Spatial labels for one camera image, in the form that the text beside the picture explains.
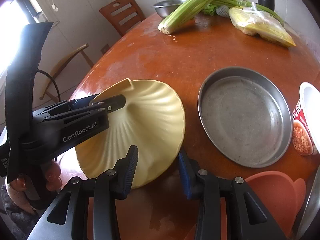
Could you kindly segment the left hand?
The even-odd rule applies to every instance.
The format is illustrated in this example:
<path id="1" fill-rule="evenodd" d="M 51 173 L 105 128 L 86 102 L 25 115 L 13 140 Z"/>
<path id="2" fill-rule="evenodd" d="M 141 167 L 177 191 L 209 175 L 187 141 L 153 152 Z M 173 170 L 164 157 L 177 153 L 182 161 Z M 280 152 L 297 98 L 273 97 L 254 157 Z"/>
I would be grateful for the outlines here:
<path id="1" fill-rule="evenodd" d="M 57 191 L 62 187 L 62 180 L 60 178 L 61 168 L 59 164 L 56 161 L 51 161 L 44 165 L 42 171 L 44 172 L 44 177 L 46 179 L 46 189 L 49 192 L 57 193 Z M 5 187 L 10 199 L 14 202 L 14 204 L 29 214 L 37 214 L 37 208 L 30 204 L 25 194 L 25 191 L 27 190 L 26 175 L 19 175 L 19 177 L 12 182 L 7 182 L 6 178 Z"/>

